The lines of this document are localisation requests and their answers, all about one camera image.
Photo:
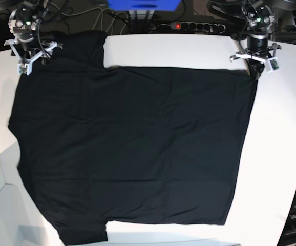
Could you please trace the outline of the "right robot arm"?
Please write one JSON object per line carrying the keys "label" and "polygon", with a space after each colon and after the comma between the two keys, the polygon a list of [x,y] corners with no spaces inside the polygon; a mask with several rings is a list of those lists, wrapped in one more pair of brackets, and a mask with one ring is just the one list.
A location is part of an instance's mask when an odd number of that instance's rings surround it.
{"label": "right robot arm", "polygon": [[17,58],[17,72],[29,75],[34,62],[38,59],[47,63],[55,48],[63,48],[63,44],[53,40],[52,37],[41,37],[40,27],[48,13],[51,1],[24,1],[21,7],[11,12],[8,20],[10,33],[14,38],[4,42]]}

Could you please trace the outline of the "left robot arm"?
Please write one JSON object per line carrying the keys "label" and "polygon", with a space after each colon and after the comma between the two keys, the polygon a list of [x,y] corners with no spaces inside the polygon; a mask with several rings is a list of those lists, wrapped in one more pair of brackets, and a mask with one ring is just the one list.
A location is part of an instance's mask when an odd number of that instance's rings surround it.
{"label": "left robot arm", "polygon": [[269,38],[275,16],[265,1],[208,1],[208,7],[216,7],[221,18],[237,25],[239,31],[231,34],[238,42],[239,51],[230,60],[245,60],[250,76],[257,80],[263,71],[274,72],[280,68],[276,55],[282,47],[270,43]]}

